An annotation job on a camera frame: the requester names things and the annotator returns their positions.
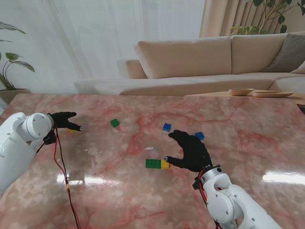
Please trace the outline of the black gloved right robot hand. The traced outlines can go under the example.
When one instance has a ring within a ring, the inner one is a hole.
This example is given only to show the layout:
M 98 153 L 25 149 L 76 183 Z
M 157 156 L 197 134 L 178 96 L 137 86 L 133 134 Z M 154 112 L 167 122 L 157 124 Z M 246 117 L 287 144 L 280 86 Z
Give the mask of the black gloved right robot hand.
M 185 168 L 192 172 L 201 172 L 207 167 L 213 167 L 211 157 L 205 144 L 194 135 L 187 132 L 174 130 L 168 136 L 174 139 L 183 150 L 183 158 L 178 159 L 166 156 L 164 160 L 176 167 Z

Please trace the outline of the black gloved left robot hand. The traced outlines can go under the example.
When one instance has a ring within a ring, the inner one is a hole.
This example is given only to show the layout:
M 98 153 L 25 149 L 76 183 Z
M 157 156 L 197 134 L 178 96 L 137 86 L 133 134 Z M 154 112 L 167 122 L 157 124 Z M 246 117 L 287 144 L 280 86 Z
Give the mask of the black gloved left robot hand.
M 48 115 L 53 119 L 57 128 L 68 128 L 73 131 L 82 131 L 82 127 L 69 121 L 70 118 L 77 115 L 76 112 L 58 112 Z

